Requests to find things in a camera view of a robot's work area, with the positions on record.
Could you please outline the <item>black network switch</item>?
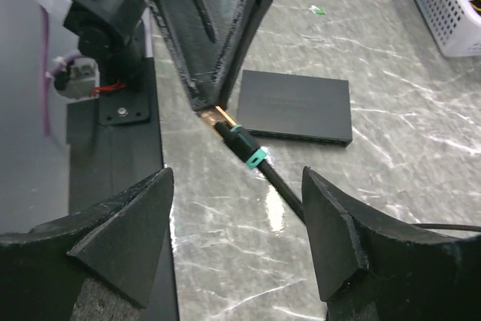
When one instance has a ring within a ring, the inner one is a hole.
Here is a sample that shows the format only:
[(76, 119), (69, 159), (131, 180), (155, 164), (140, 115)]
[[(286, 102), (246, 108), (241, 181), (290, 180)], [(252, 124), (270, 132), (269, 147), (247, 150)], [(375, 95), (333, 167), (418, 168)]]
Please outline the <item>black network switch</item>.
[(244, 70), (237, 121), (261, 137), (347, 147), (352, 142), (349, 82)]

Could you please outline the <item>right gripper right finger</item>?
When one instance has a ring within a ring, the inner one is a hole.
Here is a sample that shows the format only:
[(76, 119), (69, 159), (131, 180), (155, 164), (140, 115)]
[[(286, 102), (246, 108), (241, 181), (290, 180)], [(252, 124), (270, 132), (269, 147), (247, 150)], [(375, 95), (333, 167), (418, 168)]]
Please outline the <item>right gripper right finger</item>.
[(478, 320), (480, 239), (404, 223), (303, 170), (304, 219), (330, 320)]

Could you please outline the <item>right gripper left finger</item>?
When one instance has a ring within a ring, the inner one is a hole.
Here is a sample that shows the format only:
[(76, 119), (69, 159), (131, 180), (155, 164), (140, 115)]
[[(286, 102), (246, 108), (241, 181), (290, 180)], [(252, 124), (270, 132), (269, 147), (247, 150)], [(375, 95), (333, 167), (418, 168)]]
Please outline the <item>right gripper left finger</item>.
[(93, 278), (135, 307), (150, 301), (174, 173), (163, 168), (82, 211), (1, 236), (1, 318), (68, 320)]

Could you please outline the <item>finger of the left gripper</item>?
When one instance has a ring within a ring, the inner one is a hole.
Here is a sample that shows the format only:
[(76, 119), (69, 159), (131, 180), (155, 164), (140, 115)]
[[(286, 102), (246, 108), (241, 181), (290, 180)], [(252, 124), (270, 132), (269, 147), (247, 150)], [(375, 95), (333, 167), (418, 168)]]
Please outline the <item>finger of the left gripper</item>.
[(228, 103), (237, 74), (273, 0), (146, 0), (191, 109)]

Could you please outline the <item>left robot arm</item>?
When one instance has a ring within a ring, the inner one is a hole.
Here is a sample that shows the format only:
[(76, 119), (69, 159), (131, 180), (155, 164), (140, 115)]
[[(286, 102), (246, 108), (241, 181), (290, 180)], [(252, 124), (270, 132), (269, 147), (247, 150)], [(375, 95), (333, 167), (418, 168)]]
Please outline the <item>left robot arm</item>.
[(253, 37), (273, 0), (35, 0), (79, 38), (101, 71), (131, 83), (141, 55), (133, 37), (150, 11), (195, 112), (228, 104)]

